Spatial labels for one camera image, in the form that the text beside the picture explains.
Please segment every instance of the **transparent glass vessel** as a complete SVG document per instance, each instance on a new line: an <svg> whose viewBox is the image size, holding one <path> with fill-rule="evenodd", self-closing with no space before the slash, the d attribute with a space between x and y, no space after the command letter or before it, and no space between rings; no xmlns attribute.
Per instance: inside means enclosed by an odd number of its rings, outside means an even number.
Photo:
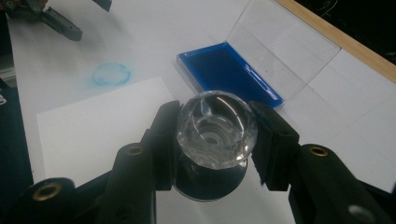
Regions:
<svg viewBox="0 0 396 224"><path fill-rule="evenodd" d="M177 124L175 187L197 201L236 189L256 144L257 124L248 105L224 91L206 91L181 109Z"/></svg>
<svg viewBox="0 0 396 224"><path fill-rule="evenodd" d="M197 165L219 170L244 161L257 138L254 114L237 96L206 91L182 108L177 141Z"/></svg>

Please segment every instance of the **white table surface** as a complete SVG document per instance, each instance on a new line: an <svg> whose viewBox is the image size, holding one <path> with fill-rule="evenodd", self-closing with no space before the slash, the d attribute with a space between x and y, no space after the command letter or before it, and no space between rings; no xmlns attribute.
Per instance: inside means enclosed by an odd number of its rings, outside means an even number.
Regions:
<svg viewBox="0 0 396 224"><path fill-rule="evenodd" d="M10 20L35 182L46 178L37 115L118 89L92 84L94 69L110 62L132 71L122 87L161 77L174 99L187 102L194 91L177 71L176 55L224 41L247 2L117 0L107 13L90 0L49 1L83 30L80 42L44 24ZM301 144L333 149L357 178L391 191L395 109L395 85L341 50L279 113L300 134ZM250 165L241 186L213 203L189 201L174 190L159 192L158 223L294 223L287 198L287 192L261 187Z"/></svg>

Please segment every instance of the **transparent lid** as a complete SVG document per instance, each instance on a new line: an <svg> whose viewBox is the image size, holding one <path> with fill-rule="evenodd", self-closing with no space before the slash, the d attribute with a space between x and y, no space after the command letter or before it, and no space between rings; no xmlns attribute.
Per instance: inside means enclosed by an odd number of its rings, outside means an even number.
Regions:
<svg viewBox="0 0 396 224"><path fill-rule="evenodd" d="M306 86L340 50L278 3L263 0L247 4L227 42L284 101Z"/></svg>

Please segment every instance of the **white paper sheet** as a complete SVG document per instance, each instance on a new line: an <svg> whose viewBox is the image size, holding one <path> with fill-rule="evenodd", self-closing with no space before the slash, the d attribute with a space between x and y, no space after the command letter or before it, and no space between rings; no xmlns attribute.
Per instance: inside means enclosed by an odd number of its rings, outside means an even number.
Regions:
<svg viewBox="0 0 396 224"><path fill-rule="evenodd" d="M173 98L161 78L37 115L46 178L76 186L111 170L117 151L140 142L158 108Z"/></svg>

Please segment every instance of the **blue plastic tray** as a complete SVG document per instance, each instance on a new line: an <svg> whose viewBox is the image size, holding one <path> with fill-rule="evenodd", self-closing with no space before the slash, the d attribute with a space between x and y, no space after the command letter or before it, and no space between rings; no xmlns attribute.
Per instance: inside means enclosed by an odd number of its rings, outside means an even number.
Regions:
<svg viewBox="0 0 396 224"><path fill-rule="evenodd" d="M245 102L276 107L282 98L227 43L177 55L198 91L227 91Z"/></svg>

